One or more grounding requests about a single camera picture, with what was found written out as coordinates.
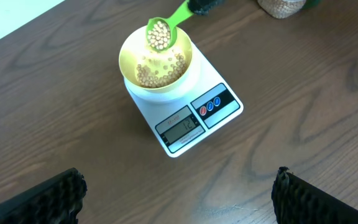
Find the green plastic measuring scoop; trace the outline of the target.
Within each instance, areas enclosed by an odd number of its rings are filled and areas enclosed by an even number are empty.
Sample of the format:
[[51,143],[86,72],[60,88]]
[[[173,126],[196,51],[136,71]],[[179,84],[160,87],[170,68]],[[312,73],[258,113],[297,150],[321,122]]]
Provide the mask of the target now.
[[189,0],[183,2],[169,17],[155,17],[149,19],[146,26],[146,39],[149,47],[157,52],[173,47],[177,40],[177,25],[193,15],[188,8]]

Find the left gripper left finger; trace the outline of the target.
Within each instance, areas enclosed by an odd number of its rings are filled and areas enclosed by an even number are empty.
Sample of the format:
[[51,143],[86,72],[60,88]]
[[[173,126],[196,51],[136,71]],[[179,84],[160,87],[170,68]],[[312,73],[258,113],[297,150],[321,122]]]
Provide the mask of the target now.
[[0,224],[77,224],[86,192],[84,176],[68,169],[0,203]]

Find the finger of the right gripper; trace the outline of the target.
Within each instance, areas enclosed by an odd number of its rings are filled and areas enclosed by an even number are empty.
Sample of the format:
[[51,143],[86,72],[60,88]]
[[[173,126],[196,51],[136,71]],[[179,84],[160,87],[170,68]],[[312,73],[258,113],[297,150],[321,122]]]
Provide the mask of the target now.
[[224,0],[189,0],[188,8],[196,15],[208,15],[209,11],[221,5]]

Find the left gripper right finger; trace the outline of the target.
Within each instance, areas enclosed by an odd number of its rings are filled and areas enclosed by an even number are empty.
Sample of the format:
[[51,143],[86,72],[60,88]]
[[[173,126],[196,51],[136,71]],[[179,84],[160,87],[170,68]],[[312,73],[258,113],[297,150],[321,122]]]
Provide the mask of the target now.
[[358,210],[280,167],[271,199],[278,224],[358,224]]

